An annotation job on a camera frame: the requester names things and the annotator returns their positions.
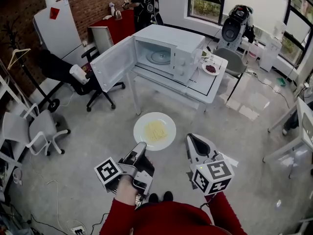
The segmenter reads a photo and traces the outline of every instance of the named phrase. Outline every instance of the kettle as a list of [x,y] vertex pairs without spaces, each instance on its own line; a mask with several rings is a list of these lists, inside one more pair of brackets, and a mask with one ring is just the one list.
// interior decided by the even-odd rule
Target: kettle
[[122,13],[117,9],[115,9],[113,16],[114,16],[115,20],[121,20],[122,19]]

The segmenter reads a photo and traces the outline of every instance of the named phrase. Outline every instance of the food on plate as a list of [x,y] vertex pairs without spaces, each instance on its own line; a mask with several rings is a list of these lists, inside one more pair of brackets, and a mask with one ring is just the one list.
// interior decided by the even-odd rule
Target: food on plate
[[205,67],[205,69],[206,69],[208,72],[210,72],[210,73],[215,73],[215,72],[216,72],[215,67],[212,66],[212,65],[207,65],[207,66]]
[[160,120],[148,123],[145,126],[145,136],[149,142],[156,142],[167,137],[164,123]]

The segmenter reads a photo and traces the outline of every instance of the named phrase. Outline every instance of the hand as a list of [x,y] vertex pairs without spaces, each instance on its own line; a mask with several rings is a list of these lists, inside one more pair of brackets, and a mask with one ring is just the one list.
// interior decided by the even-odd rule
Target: hand
[[123,7],[124,10],[127,10],[127,9],[128,9],[128,4],[129,4],[129,1],[128,1],[128,0],[125,0],[125,1],[123,2],[122,7]]
[[138,190],[133,187],[133,178],[129,175],[121,177],[118,183],[115,199],[124,204],[134,206]]

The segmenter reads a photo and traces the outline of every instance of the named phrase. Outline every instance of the black office chair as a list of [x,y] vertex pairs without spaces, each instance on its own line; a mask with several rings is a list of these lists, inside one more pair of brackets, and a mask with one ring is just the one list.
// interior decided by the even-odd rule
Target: black office chair
[[[96,48],[92,48],[88,51],[86,51],[83,55],[83,57],[87,57],[88,62],[92,61],[92,57],[95,58],[96,56],[93,55],[90,56],[90,53],[96,50]],[[90,93],[93,90],[96,90],[95,93],[92,95],[91,99],[89,100],[87,104],[87,111],[91,111],[91,104],[93,101],[101,94],[103,93],[104,96],[107,98],[107,100],[111,103],[111,108],[114,110],[116,108],[116,105],[113,103],[113,101],[110,99],[109,95],[102,91],[101,86],[98,83],[97,78],[95,77],[93,71],[90,71],[86,78],[89,79],[88,83],[85,85],[82,85],[80,82],[78,82],[71,74],[69,74],[69,70],[72,67],[71,64],[63,61],[62,59],[58,58],[57,56],[50,53],[49,50],[42,50],[40,52],[40,56],[38,58],[38,65],[42,69],[43,75],[45,77],[64,82],[69,83],[77,92],[79,95],[86,95]],[[115,86],[122,86],[122,89],[125,89],[126,86],[123,82],[116,83]]]

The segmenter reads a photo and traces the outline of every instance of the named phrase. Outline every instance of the open microwave door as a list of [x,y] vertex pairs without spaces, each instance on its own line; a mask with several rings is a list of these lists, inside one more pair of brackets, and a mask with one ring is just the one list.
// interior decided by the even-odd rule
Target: open microwave door
[[127,37],[90,64],[104,92],[108,92],[137,63],[134,37]]

